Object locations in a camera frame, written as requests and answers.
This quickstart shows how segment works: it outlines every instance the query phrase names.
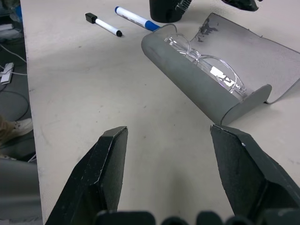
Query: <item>marker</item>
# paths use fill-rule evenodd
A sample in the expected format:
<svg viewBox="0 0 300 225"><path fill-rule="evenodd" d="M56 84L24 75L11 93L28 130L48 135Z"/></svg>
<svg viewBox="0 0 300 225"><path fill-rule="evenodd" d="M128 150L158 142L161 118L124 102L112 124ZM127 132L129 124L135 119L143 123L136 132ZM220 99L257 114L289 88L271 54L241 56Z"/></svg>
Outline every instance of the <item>marker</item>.
<svg viewBox="0 0 300 225"><path fill-rule="evenodd" d="M119 16L124 17L125 19L136 23L137 25L140 25L141 27L144 27L148 30L155 31L156 29L160 28L160 26L156 25L155 23L151 22L150 20L146 20L145 18L140 17L137 14L134 14L132 12L129 12L126 9L123 9L119 6L117 6L114 11Z"/></svg>
<svg viewBox="0 0 300 225"><path fill-rule="evenodd" d="M109 32L113 33L114 35L116 35L118 37L122 36L122 32L120 30L103 22L102 20L99 20L98 17L92 13L86 13L85 19L90 23L95 23L95 24L99 25L100 27L104 28L105 30L108 30Z"/></svg>

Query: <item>sneaker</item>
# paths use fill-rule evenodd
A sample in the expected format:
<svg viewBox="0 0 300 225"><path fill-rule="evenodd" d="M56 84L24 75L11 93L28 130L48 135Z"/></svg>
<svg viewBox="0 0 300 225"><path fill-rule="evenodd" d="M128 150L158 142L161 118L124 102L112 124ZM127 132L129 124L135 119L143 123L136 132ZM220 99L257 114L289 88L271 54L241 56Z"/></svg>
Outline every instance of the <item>sneaker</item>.
<svg viewBox="0 0 300 225"><path fill-rule="evenodd" d="M20 137L25 134L28 134L30 131L33 130L32 119L15 121L12 123L14 124L15 128L11 131L10 134L7 135L6 138L4 138L4 140L2 140L1 144L4 144L16 137Z"/></svg>

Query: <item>blue marker cap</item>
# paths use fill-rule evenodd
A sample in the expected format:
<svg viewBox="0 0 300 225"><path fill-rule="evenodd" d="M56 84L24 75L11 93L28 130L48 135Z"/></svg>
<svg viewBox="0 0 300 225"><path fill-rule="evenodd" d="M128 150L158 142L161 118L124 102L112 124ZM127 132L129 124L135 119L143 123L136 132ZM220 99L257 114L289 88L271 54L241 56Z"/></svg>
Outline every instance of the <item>blue marker cap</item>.
<svg viewBox="0 0 300 225"><path fill-rule="evenodd" d="M158 28L160 28L160 26L156 25L155 23L151 22L150 20L148 20L146 23L145 23L145 28L148 29L148 30L151 30L151 31L155 31L157 30Z"/></svg>

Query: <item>black cup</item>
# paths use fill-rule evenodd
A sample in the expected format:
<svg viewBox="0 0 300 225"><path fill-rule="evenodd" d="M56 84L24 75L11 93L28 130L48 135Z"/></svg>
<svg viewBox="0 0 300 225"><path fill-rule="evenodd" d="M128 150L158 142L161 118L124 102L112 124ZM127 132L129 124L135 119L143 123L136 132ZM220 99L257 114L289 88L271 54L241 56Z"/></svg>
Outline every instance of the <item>black cup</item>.
<svg viewBox="0 0 300 225"><path fill-rule="evenodd" d="M179 21L182 15L175 10L180 0L150 0L150 15L152 20L160 23Z"/></svg>

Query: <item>table surface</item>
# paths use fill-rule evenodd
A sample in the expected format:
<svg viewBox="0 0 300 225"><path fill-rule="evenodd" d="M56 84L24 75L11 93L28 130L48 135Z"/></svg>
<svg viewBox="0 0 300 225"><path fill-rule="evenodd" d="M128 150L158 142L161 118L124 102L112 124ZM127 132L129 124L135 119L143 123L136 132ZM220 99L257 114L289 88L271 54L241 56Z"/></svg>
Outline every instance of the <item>table surface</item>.
<svg viewBox="0 0 300 225"><path fill-rule="evenodd" d="M210 121L142 52L149 34L114 12L150 19L148 0L22 0L30 104L43 220L72 169L104 131L128 126L120 210L149 210L157 222L190 224L201 210L233 214L223 190ZM244 12L221 0L194 0L176 25L191 39L211 13L300 51L298 0L263 1ZM124 33L85 21L92 12ZM230 126L250 133L300 184L300 91L260 105Z"/></svg>

